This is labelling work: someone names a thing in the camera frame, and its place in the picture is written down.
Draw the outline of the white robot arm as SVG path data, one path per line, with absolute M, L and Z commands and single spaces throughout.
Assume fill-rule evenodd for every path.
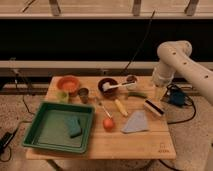
M 153 70 L 153 83 L 157 87 L 166 87 L 178 72 L 213 105 L 213 71 L 193 61 L 191 53 L 192 45 L 188 41 L 161 43 L 157 48 L 159 63 Z

